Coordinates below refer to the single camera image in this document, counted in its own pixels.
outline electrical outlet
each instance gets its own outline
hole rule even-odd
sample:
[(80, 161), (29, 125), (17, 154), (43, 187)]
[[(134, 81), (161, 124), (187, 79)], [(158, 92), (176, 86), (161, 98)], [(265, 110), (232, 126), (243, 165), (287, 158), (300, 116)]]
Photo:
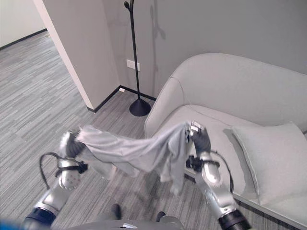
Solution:
[(135, 69), (135, 62), (127, 59), (127, 67), (131, 69)]

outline gray carpet floor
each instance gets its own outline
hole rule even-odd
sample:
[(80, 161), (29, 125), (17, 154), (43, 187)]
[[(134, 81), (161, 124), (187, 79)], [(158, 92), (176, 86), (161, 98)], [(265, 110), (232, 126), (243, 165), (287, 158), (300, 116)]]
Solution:
[[(144, 137), (146, 117), (134, 117), (129, 105), (137, 98), (118, 92), (96, 114), (88, 111), (47, 32), (0, 51), (0, 217), (22, 221), (46, 188), (38, 159), (57, 151), (61, 135), (84, 124), (131, 138)], [(44, 171), (55, 181), (56, 162), (47, 158)], [(181, 195), (170, 194), (153, 172), (130, 178), (117, 171), (112, 181), (92, 169), (82, 175), (53, 228), (64, 229), (94, 220), (119, 203), (123, 217), (151, 219), (164, 211), (187, 230), (218, 230), (196, 185), (185, 179)], [(240, 203), (240, 210), (257, 229), (295, 229)]]

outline black coat rack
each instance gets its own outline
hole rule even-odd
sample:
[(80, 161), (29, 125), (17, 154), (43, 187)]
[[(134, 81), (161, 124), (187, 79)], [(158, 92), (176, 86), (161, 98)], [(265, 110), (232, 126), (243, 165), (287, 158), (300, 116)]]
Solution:
[(134, 5), (134, 0), (130, 0), (130, 4), (128, 2), (124, 2), (124, 6), (129, 10), (129, 13), (130, 13), (133, 54), (134, 54), (134, 63), (135, 63), (135, 75), (136, 75), (136, 84), (138, 88), (138, 99), (130, 105), (129, 110), (130, 110), (130, 113), (132, 113), (135, 116), (145, 116), (149, 114), (151, 107), (146, 101), (141, 99), (141, 95), (140, 95), (138, 60), (136, 57), (136, 45), (135, 45), (133, 5)]

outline sofa backrest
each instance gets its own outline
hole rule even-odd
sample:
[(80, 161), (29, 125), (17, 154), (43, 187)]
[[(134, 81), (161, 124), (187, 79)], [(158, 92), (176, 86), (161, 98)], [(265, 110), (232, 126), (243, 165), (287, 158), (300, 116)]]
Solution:
[(183, 62), (172, 78), (185, 104), (219, 110), (263, 126), (293, 121), (307, 130), (307, 75), (252, 59), (218, 53)]

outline black baseboard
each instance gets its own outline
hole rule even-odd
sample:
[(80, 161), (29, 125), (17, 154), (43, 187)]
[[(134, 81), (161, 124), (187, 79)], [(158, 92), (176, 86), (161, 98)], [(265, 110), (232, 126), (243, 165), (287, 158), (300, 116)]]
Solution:
[(27, 39), (27, 38), (33, 37), (33, 36), (35, 36), (35, 35), (37, 35), (37, 34), (40, 34), (40, 33), (42, 33), (42, 32), (45, 32), (45, 31), (47, 31), (47, 29), (43, 29), (43, 30), (37, 31), (37, 32), (35, 32), (35, 33), (33, 33), (33, 34), (30, 34), (30, 35), (26, 36), (26, 37), (22, 37), (22, 38), (20, 38), (20, 39), (14, 41), (14, 42), (8, 43), (8, 44), (6, 44), (5, 46), (0, 47), (0, 50), (3, 50), (3, 49), (5, 49), (6, 47), (9, 47), (9, 46), (11, 46), (11, 45), (14, 45), (14, 44), (16, 44), (16, 43), (18, 43), (18, 42), (21, 42), (21, 41), (23, 41), (23, 40), (25, 40), (25, 39)]
[(191, 177), (191, 176), (189, 176), (189, 175), (187, 175), (187, 174), (184, 174), (184, 178), (186, 178), (186, 179), (188, 179), (188, 180), (190, 180), (190, 181), (196, 183), (195, 178), (193, 178), (193, 177)]
[(105, 98), (105, 99), (100, 103), (100, 105), (99, 105), (98, 107), (96, 107), (95, 109), (91, 109), (91, 108), (89, 108), (89, 107), (87, 107), (87, 109), (88, 109), (89, 111), (92, 111), (92, 112), (96, 113), (105, 103), (107, 103), (108, 100), (110, 100), (110, 99), (114, 96), (115, 93), (118, 92), (119, 89), (120, 89), (120, 86), (118, 86), (118, 87), (117, 87), (107, 98)]
[[(123, 88), (123, 89), (125, 89), (125, 90), (127, 90), (127, 91), (129, 91), (129, 92), (132, 92), (132, 93), (136, 93), (136, 94), (138, 93), (137, 91), (135, 91), (135, 90), (133, 90), (133, 89), (130, 89), (130, 88), (126, 87), (126, 86), (120, 85), (120, 86), (118, 86), (118, 87), (117, 87), (107, 98), (105, 98), (105, 99), (103, 100), (103, 102), (101, 102), (101, 104), (100, 104), (98, 107), (96, 107), (95, 109), (91, 109), (91, 108), (87, 107), (87, 109), (88, 109), (89, 111), (91, 111), (91, 112), (96, 113), (105, 103), (107, 103), (108, 100), (110, 100), (110, 99), (114, 96), (115, 93), (117, 93), (117, 91), (119, 91), (120, 88)], [(146, 98), (148, 98), (148, 99), (150, 99), (150, 100), (153, 100), (153, 101), (156, 100), (156, 98), (151, 97), (151, 96), (149, 96), (149, 95), (146, 95), (146, 94), (144, 94), (144, 93), (140, 93), (140, 95), (141, 95), (142, 97), (146, 97)]]
[[(125, 89), (125, 90), (127, 90), (127, 91), (129, 91), (129, 92), (138, 94), (138, 92), (137, 92), (136, 90), (130, 89), (130, 88), (126, 87), (126, 86), (120, 85), (119, 87), (120, 87), (120, 88), (123, 88), (123, 89)], [(149, 96), (149, 95), (144, 94), (144, 93), (142, 93), (142, 92), (140, 93), (140, 95), (141, 95), (142, 97), (146, 97), (146, 98), (148, 98), (148, 99), (150, 99), (150, 100), (153, 100), (153, 101), (157, 100), (155, 97)]]

